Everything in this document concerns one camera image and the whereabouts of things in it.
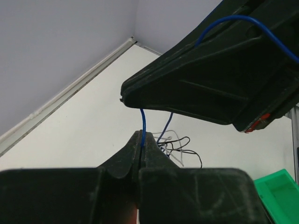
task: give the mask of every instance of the bundle of wires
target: bundle of wires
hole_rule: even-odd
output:
[[[226,22],[226,21],[237,21],[237,20],[241,20],[241,21],[247,21],[250,23],[253,23],[254,25],[256,25],[257,27],[259,27],[269,38],[270,40],[272,40],[288,57],[290,57],[294,62],[299,63],[299,57],[297,57],[294,53],[292,53],[264,24],[262,24],[259,20],[249,17],[249,16],[245,16],[245,15],[231,15],[231,16],[226,16],[223,17],[219,20],[216,20],[215,22],[211,23],[200,35],[200,37],[198,38],[197,42],[195,43],[195,47],[199,46],[200,43],[202,42],[202,40],[204,39],[205,35],[214,27],[216,27],[217,25]],[[141,113],[142,113],[142,120],[143,120],[143,129],[142,129],[142,141],[141,141],[141,147],[143,147],[144,142],[145,142],[145,116],[144,116],[144,112],[143,109],[141,109]],[[160,139],[162,138],[162,136],[164,135],[171,119],[172,119],[173,113],[171,113],[166,126],[163,130],[163,132],[161,133],[160,137],[157,140],[157,144],[159,143]]]
[[[184,145],[181,145],[181,141],[184,140],[184,139],[188,139],[188,141]],[[180,143],[180,147],[174,148],[173,143],[175,143],[175,142],[179,142]],[[197,152],[193,151],[193,150],[183,149],[183,147],[187,146],[189,143],[190,143],[190,138],[188,136],[185,136],[185,137],[183,137],[181,139],[178,139],[178,140],[164,141],[162,143],[158,143],[158,146],[160,148],[162,147],[163,149],[167,149],[168,145],[170,144],[171,145],[171,149],[169,149],[169,151],[168,151],[169,154],[171,154],[173,151],[176,151],[176,152],[185,153],[185,154],[194,154],[194,155],[197,155],[198,158],[199,158],[199,161],[200,161],[200,168],[202,168],[202,160],[201,160],[200,155]]]
[[[159,137],[154,136],[154,138],[158,138],[158,139],[160,139],[160,140],[165,140],[165,141],[171,140],[171,139],[172,139],[171,136],[169,136],[169,137],[167,137],[167,138],[163,138],[163,137],[161,137],[161,134],[162,134],[162,133],[165,133],[165,132],[173,132],[173,133],[176,135],[177,139],[178,139],[179,145],[181,146],[181,148],[183,147],[183,146],[182,146],[182,143],[181,143],[181,141],[180,141],[180,138],[179,138],[179,136],[178,136],[178,134],[177,134],[176,131],[174,131],[174,130],[167,130],[167,131],[166,131],[166,130],[163,130],[162,132],[153,133],[153,135],[155,135],[155,134],[159,134]],[[178,159],[174,154],[172,154],[172,153],[167,149],[167,145],[165,145],[165,144],[159,144],[158,146],[159,146],[159,148],[160,148],[163,152],[166,152],[166,155],[167,155],[168,157],[172,156],[173,159],[175,159],[176,161],[178,161],[178,162],[182,165],[182,167],[184,166],[184,163],[183,163],[183,153],[182,153],[182,152],[181,152],[181,158]]]

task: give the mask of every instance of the green container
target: green container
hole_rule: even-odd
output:
[[[257,179],[254,184],[276,224],[299,224],[299,186],[285,169]]]

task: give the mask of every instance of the white wire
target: white wire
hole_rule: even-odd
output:
[[[169,136],[167,138],[161,138],[163,140],[171,140],[172,139],[172,136]]]
[[[162,149],[164,149],[167,153],[169,153],[169,155],[171,155],[176,161],[178,161],[182,167],[184,167],[184,164],[177,158],[175,157],[170,151],[168,151],[168,149],[165,146],[161,146]]]
[[[174,130],[167,130],[167,131],[165,131],[165,133],[166,132],[173,132],[177,136],[178,140],[180,139],[179,136],[178,136],[178,134]],[[182,143],[181,143],[181,141],[178,141],[178,142],[179,142],[180,148],[182,149]],[[182,151],[181,151],[181,162],[183,163],[183,152]]]

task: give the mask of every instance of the white wall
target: white wall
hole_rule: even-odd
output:
[[[137,2],[0,1],[0,136],[131,37]]]
[[[139,0],[135,39],[165,53],[194,30],[221,0]]]
[[[119,101],[121,84],[156,58],[133,46],[0,157],[0,170],[95,167],[110,158],[142,128],[140,111]],[[170,113],[145,114],[147,131],[159,132]],[[285,168],[294,177],[292,125],[286,117],[250,134],[177,114],[169,128],[191,138],[186,149],[198,152],[204,167],[240,168],[254,179]],[[184,164],[200,165],[194,155],[184,155]]]

